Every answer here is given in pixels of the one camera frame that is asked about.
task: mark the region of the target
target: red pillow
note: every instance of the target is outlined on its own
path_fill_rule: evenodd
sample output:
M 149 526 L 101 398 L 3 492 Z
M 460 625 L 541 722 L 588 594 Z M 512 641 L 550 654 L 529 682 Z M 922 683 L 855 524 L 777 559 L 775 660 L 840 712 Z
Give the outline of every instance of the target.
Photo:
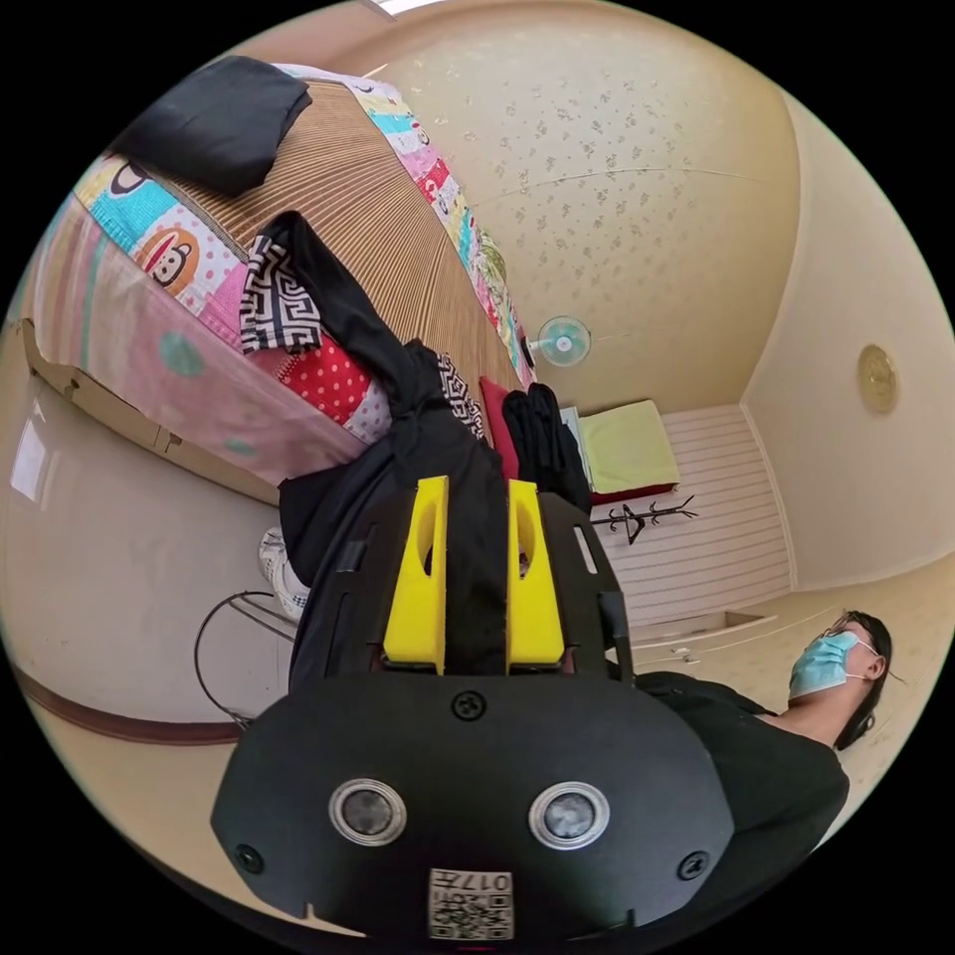
M 481 377 L 480 395 L 484 399 L 484 413 L 487 415 L 487 426 L 494 442 L 494 450 L 500 455 L 503 465 L 501 471 L 504 480 L 518 480 L 519 465 L 514 442 L 510 439 L 510 430 L 504 421 L 502 406 L 504 399 L 510 394 L 506 388 L 494 384 L 489 378 Z

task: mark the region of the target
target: sensor eye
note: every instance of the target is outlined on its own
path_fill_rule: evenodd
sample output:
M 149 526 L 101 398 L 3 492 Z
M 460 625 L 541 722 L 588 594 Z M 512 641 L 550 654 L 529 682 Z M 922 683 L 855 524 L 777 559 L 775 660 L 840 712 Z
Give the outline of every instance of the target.
M 407 811 L 401 797 L 385 783 L 353 779 L 332 794 L 331 824 L 358 846 L 387 846 L 404 831 Z
M 590 846 L 609 822 L 607 798 L 588 783 L 551 786 L 534 800 L 528 815 L 534 837 L 549 849 L 564 851 Z

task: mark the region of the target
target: qr code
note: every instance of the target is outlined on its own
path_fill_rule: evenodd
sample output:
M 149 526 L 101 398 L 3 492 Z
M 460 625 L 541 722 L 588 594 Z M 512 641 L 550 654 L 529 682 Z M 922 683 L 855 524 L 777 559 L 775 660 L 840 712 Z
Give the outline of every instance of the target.
M 514 937 L 509 872 L 435 868 L 429 887 L 431 937 L 443 941 L 503 941 Z

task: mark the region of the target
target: yellow cushion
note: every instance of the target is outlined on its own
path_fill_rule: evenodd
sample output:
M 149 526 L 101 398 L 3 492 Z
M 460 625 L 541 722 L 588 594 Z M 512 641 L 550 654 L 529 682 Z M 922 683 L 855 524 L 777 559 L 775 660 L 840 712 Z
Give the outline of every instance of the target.
M 679 483 L 664 421 L 652 401 L 581 418 L 580 434 L 598 494 Z

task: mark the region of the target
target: wall fan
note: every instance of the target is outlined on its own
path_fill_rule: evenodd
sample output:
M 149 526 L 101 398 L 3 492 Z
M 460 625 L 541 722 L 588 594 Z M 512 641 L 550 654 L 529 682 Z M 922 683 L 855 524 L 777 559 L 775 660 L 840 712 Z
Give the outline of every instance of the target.
M 537 338 L 528 343 L 533 360 L 540 355 L 558 368 L 582 362 L 590 352 L 590 331 L 578 318 L 557 315 L 544 322 Z

